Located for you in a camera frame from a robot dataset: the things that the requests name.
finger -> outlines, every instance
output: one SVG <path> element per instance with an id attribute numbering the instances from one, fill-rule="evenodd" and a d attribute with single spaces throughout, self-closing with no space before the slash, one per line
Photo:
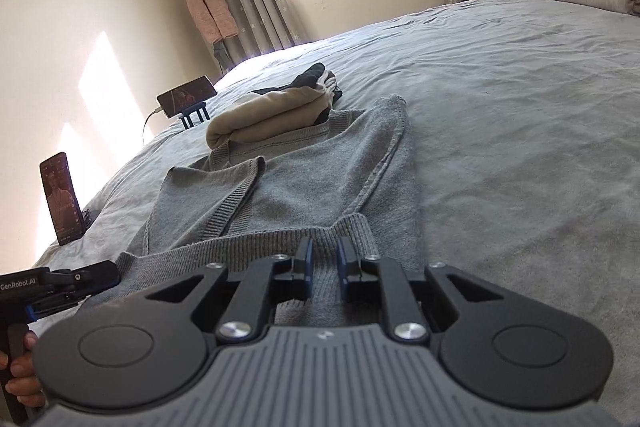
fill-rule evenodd
<path id="1" fill-rule="evenodd" d="M 38 336 L 33 331 L 29 330 L 24 334 L 24 347 L 28 351 L 33 350 L 33 346 L 36 345 L 37 341 Z"/>
<path id="2" fill-rule="evenodd" d="M 31 394 L 29 396 L 19 396 L 18 402 L 25 407 L 43 407 L 45 403 L 44 394 Z"/>
<path id="3" fill-rule="evenodd" d="M 13 378 L 4 387 L 8 393 L 15 396 L 28 396 L 42 391 L 42 386 L 37 377 Z"/>
<path id="4" fill-rule="evenodd" d="M 11 363 L 11 374 L 17 378 L 31 377 L 36 374 L 33 369 L 31 351 L 27 351 L 24 355 L 18 357 Z"/>

pink jacket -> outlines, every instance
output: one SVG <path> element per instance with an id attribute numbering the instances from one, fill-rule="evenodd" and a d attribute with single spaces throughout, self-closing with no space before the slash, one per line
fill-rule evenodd
<path id="1" fill-rule="evenodd" d="M 236 20 L 225 0 L 186 1 L 196 27 L 209 44 L 238 35 Z"/>

metal screw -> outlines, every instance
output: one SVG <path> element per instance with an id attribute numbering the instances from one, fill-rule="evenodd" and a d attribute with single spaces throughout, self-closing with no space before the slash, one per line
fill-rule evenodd
<path id="1" fill-rule="evenodd" d="M 426 328 L 415 322 L 404 322 L 398 324 L 394 328 L 394 334 L 396 337 L 400 337 L 406 341 L 414 341 L 420 339 L 427 334 Z"/>
<path id="2" fill-rule="evenodd" d="M 225 322 L 218 329 L 218 333 L 228 339 L 243 339 L 251 333 L 251 326 L 246 322 Z"/>
<path id="3" fill-rule="evenodd" d="M 332 339 L 334 336 L 335 336 L 335 333 L 333 331 L 328 331 L 328 330 L 320 331 L 318 333 L 318 338 L 323 341 Z"/>

wire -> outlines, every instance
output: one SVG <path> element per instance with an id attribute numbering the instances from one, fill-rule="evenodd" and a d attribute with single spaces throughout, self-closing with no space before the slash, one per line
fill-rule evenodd
<path id="1" fill-rule="evenodd" d="M 162 111 L 162 107 L 156 107 L 150 114 L 148 117 L 146 117 L 145 120 L 145 124 L 142 126 L 142 147 L 145 146 L 145 128 L 146 128 L 146 124 L 149 122 L 149 118 L 151 118 L 153 115 L 155 115 L 157 112 Z"/>

human hand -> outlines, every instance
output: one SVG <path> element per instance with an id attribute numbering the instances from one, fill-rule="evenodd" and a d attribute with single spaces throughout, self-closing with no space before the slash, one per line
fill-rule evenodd
<path id="1" fill-rule="evenodd" d="M 5 389 L 18 397 L 18 402 L 26 407 L 42 407 L 45 402 L 42 386 L 33 370 L 31 350 L 36 345 L 38 336 L 33 331 L 24 335 L 25 353 L 11 363 L 11 374 L 15 378 L 9 380 Z M 0 351 L 0 369 L 6 369 L 9 357 Z"/>

